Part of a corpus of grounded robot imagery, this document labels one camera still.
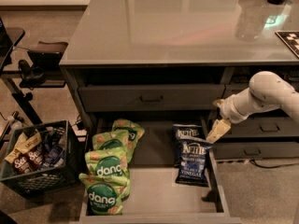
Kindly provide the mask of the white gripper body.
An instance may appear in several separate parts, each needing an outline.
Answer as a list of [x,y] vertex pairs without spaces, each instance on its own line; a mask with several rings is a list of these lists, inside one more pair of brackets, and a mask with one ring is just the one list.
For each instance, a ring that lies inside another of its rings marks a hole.
[[220,110],[220,115],[223,119],[230,123],[237,124],[241,121],[241,115],[235,108],[234,98],[235,97],[231,95],[226,99],[217,99],[213,102],[213,105]]

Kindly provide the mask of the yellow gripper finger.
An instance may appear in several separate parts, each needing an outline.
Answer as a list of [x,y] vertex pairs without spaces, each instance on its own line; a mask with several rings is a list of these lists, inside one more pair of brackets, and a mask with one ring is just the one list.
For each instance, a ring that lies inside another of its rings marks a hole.
[[212,129],[208,133],[206,140],[214,144],[222,138],[231,129],[231,123],[226,119],[216,119],[212,125]]

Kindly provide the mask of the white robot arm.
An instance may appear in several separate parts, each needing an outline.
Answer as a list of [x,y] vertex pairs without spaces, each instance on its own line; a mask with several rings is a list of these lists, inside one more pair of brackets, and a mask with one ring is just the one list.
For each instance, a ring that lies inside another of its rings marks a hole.
[[283,110],[295,122],[299,122],[299,93],[277,74],[269,71],[256,73],[249,86],[238,94],[213,102],[220,110],[206,140],[213,144],[222,138],[232,124],[246,120],[250,115],[276,109]]

